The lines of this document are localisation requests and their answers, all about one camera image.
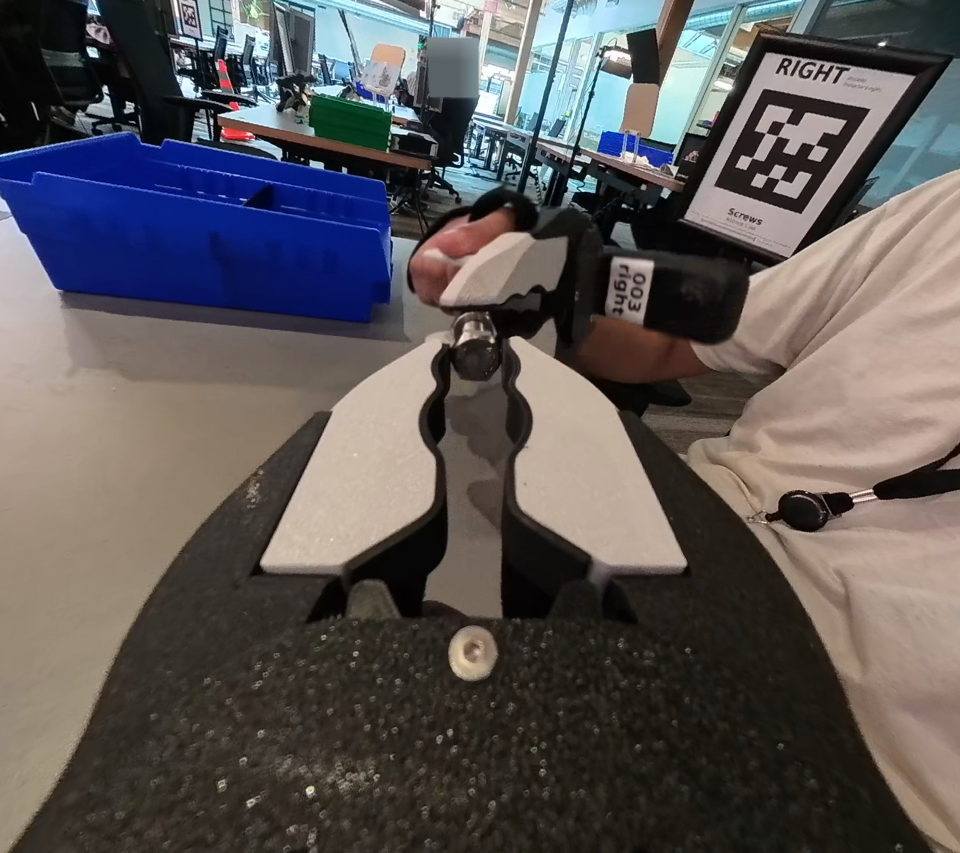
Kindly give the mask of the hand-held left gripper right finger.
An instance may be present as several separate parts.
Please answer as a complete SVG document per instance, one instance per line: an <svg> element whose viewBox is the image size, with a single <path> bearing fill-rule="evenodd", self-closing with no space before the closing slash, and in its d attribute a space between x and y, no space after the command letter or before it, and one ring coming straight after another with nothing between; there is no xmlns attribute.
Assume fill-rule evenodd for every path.
<svg viewBox="0 0 960 853"><path fill-rule="evenodd" d="M518 337L505 345L512 444L503 476L501 602L545 617L563 589L689 570L623 416L587 379Z"/></svg>

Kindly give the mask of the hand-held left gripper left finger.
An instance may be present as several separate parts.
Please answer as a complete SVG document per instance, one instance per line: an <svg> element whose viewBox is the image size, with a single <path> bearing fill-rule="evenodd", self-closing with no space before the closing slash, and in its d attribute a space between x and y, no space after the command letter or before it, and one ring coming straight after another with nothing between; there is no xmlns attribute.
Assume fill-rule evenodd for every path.
<svg viewBox="0 0 960 853"><path fill-rule="evenodd" d="M264 574L378 581L401 615L422 614L445 557L450 348L423 343L334 405L270 537Z"/></svg>

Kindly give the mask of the steel hex bolt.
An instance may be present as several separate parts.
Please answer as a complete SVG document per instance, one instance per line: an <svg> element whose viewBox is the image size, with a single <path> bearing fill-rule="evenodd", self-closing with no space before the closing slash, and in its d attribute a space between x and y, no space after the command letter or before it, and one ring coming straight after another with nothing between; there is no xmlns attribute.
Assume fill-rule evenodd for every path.
<svg viewBox="0 0 960 853"><path fill-rule="evenodd" d="M450 349L451 366L469 382L488 382L501 366L501 344L496 336L457 339Z"/></svg>

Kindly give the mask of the blue plastic bin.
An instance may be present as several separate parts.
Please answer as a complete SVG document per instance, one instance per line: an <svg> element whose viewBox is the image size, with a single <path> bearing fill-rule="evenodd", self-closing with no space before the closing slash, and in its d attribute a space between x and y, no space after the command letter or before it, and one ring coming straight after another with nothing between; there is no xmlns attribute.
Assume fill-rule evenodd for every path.
<svg viewBox="0 0 960 853"><path fill-rule="evenodd" d="M377 180L124 133L3 154L1 188L64 293L355 322L392 298Z"/></svg>
<svg viewBox="0 0 960 853"><path fill-rule="evenodd" d="M657 168L674 163L674 152L668 144L643 139L633 133L604 131L597 151L624 162L644 163Z"/></svg>

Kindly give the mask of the person's right forearm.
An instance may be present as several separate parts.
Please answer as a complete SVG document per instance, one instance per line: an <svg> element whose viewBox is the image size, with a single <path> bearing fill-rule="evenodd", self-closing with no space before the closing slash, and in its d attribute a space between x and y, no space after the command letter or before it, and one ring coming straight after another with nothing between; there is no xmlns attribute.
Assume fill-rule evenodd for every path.
<svg viewBox="0 0 960 853"><path fill-rule="evenodd" d="M618 384L647 385L713 372L682 338L627 321L594 316L573 357L585 376Z"/></svg>

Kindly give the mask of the person's right hand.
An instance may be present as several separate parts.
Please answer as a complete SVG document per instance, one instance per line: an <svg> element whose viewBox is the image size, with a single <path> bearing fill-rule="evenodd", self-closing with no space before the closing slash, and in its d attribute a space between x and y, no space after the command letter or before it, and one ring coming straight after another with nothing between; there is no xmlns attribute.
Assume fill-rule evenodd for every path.
<svg viewBox="0 0 960 853"><path fill-rule="evenodd" d="M407 265L409 289L424 305L439 307L463 261L500 236L516 232L517 221L512 207L500 207L476 220L467 215L450 220L414 250Z"/></svg>

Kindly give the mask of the framed marker sign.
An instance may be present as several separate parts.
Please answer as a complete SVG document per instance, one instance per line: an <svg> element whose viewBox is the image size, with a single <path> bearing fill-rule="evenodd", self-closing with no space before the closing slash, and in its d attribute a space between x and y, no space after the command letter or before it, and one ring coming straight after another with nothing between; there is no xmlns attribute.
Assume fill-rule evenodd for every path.
<svg viewBox="0 0 960 853"><path fill-rule="evenodd" d="M772 266L836 229L950 54L760 35L679 194L680 222Z"/></svg>

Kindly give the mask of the wooden desk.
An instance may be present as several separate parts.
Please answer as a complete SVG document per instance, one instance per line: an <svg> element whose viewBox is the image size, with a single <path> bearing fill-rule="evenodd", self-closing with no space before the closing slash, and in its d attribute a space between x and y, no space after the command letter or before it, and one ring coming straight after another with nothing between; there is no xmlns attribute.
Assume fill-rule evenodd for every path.
<svg viewBox="0 0 960 853"><path fill-rule="evenodd" d="M256 139L308 159L322 151L337 155L339 164L357 160L419 172L426 172L434 166L432 158L427 156L406 154L390 149L374 149L318 136L307 123L298 122L292 113L279 113L273 106L254 106L238 111L227 111L217 116L217 122L222 130L231 129L250 133Z"/></svg>
<svg viewBox="0 0 960 853"><path fill-rule="evenodd" d="M485 169L494 170L498 181L507 175L507 160L523 160L534 139L530 131L480 115L474 116L467 130L468 158L484 157ZM678 177L648 163L627 162L550 138L537 140L533 164L546 168L542 198L552 205L558 205L565 197L571 182L583 183L590 178L598 186L609 187L624 197L650 196L653 201L667 192L678 194L685 187Z"/></svg>

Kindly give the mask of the green plastic bin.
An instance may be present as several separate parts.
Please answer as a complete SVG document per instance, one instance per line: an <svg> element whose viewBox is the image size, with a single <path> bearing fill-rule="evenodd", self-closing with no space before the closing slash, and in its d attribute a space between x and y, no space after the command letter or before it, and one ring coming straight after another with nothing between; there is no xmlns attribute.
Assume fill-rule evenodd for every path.
<svg viewBox="0 0 960 853"><path fill-rule="evenodd" d="M393 117L373 103L315 91L307 122L318 138L366 150L389 151Z"/></svg>

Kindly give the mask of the person in white shirt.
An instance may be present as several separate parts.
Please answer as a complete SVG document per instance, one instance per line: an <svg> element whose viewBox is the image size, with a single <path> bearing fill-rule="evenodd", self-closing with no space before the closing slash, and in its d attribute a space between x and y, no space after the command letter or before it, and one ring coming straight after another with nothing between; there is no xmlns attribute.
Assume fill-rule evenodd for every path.
<svg viewBox="0 0 960 853"><path fill-rule="evenodd" d="M755 274L714 371L773 377L691 468L743 518L788 491L857 492L959 434L959 174L893 197ZM882 775L958 851L958 492L873 502L817 533L751 530L798 595Z"/></svg>

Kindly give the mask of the small document stand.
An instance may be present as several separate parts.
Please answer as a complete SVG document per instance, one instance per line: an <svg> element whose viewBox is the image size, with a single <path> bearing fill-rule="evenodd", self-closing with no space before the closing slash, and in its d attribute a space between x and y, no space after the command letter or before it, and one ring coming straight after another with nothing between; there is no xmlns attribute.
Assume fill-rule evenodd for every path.
<svg viewBox="0 0 960 853"><path fill-rule="evenodd" d="M358 86L374 97L389 100L395 93L406 59L404 47L390 43L378 43L363 67Z"/></svg>

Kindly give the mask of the black monitor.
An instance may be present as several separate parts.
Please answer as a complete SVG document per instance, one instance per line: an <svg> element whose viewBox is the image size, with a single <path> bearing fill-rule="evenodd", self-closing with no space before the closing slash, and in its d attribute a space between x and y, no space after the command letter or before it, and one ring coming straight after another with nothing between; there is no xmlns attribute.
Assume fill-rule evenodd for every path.
<svg viewBox="0 0 960 853"><path fill-rule="evenodd" d="M313 8L272 3L269 59L278 77L313 73L315 33Z"/></svg>

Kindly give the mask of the black office chair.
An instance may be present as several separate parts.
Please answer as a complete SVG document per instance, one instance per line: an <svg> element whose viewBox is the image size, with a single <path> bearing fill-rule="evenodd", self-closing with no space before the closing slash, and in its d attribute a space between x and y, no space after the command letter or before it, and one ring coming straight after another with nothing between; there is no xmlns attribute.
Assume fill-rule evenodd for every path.
<svg viewBox="0 0 960 853"><path fill-rule="evenodd" d="M101 103L103 82L88 53L89 0L1 0L2 106L31 133L50 136L61 114Z"/></svg>
<svg viewBox="0 0 960 853"><path fill-rule="evenodd" d="M221 90L183 95L170 56L153 30L143 0L96 0L103 22L124 62L135 90L140 140L160 146L165 140L193 141L199 113L212 122L212 139L220 140L216 118L231 111L231 103L254 106L238 93Z"/></svg>

